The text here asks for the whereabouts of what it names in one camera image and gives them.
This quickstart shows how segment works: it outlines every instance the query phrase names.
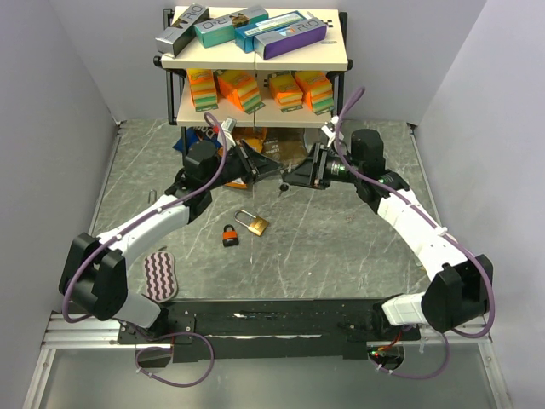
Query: floor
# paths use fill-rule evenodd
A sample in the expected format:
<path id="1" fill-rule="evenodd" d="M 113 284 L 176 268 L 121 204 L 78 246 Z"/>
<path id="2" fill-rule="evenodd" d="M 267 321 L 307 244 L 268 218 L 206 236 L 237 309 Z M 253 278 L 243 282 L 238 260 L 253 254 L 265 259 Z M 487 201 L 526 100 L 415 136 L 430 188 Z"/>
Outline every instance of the floor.
<path id="1" fill-rule="evenodd" d="M 410 128 L 400 122 L 356 122 L 343 126 L 381 133 L 387 166 L 396 170 L 433 214 Z M 182 166 L 172 146 L 180 129 L 164 120 L 131 120 L 121 141 L 100 205 L 94 234 L 108 231 L 161 194 Z M 325 191 L 292 187 L 278 196 L 278 177 L 249 191 L 222 187 L 192 224 L 159 240 L 129 270 L 129 288 L 143 292 L 143 258 L 166 246 L 176 260 L 178 298 L 387 297 L 424 291 L 429 285 L 405 242 L 356 195 L 352 185 Z M 245 209 L 271 224 L 257 237 L 234 223 Z M 224 248 L 221 233 L 235 224 L 240 245 Z"/>

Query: gray marble surface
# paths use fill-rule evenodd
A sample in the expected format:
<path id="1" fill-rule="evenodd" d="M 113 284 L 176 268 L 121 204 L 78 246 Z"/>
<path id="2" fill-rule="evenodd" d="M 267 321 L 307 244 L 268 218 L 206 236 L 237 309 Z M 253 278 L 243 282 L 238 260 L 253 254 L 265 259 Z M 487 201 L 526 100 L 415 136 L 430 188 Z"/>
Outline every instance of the gray marble surface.
<path id="1" fill-rule="evenodd" d="M 411 185 L 433 214 L 410 129 L 399 122 L 347 122 L 345 135 L 372 128 L 385 143 L 387 166 Z M 131 120 L 100 204 L 94 234 L 108 231 L 148 207 L 151 189 L 161 192 L 182 166 L 172 149 L 180 129 L 165 120 Z M 143 258 L 167 247 L 176 260 L 177 298 L 387 297 L 424 291 L 426 273 L 409 247 L 363 204 L 351 185 L 325 191 L 292 187 L 278 196 L 278 177 L 252 190 L 213 192 L 213 203 L 191 225 L 157 242 L 129 270 L 129 288 L 144 292 Z M 257 237 L 233 220 L 238 209 L 271 224 Z M 221 234 L 235 225 L 240 245 L 224 248 Z"/>

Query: white wall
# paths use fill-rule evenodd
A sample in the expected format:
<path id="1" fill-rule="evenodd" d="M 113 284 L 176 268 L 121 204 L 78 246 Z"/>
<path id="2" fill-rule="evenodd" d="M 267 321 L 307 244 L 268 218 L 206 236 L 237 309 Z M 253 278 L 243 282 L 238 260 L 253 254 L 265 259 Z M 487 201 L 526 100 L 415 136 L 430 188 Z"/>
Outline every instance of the white wall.
<path id="1" fill-rule="evenodd" d="M 516 407 L 545 405 L 545 3 L 489 0 L 417 128 L 444 223 L 495 265 Z"/>
<path id="2" fill-rule="evenodd" d="M 162 9 L 188 1 L 50 0 L 117 120 L 166 116 L 153 66 Z M 347 89 L 365 84 L 353 116 L 418 124 L 485 0 L 213 0 L 208 6 L 338 8 L 349 13 Z"/>
<path id="3" fill-rule="evenodd" d="M 47 1 L 3 1 L 0 34 L 0 406 L 17 408 L 114 123 Z"/>

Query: orange padlock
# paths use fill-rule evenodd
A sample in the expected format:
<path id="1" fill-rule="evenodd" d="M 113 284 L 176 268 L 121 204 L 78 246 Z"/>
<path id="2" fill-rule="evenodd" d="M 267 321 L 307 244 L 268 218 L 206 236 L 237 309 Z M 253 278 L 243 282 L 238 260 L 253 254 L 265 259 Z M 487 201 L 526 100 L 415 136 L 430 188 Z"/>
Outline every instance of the orange padlock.
<path id="1" fill-rule="evenodd" d="M 237 232 L 235 232 L 235 228 L 231 224 L 227 224 L 223 228 L 223 246 L 231 247 L 232 245 L 237 245 L 237 244 L 238 244 Z"/>

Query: gold padlock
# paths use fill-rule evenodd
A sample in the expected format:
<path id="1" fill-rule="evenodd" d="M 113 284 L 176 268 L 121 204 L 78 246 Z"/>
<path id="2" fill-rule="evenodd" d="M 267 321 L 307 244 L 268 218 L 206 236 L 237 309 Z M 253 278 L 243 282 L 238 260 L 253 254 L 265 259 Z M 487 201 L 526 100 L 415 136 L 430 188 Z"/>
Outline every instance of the gold padlock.
<path id="1" fill-rule="evenodd" d="M 252 218 L 252 223 L 250 223 L 249 226 L 245 224 L 244 222 L 241 222 L 237 218 L 237 216 L 240 213 L 244 213 L 245 215 L 248 215 Z M 246 228 L 248 228 L 248 230 L 250 230 L 253 234 L 257 234 L 258 236 L 261 236 L 269 225 L 269 222 L 263 219 L 262 217 L 251 215 L 246 210 L 242 210 L 242 209 L 235 211 L 235 220 L 239 222 L 240 224 L 242 224 L 243 226 L 245 226 Z"/>

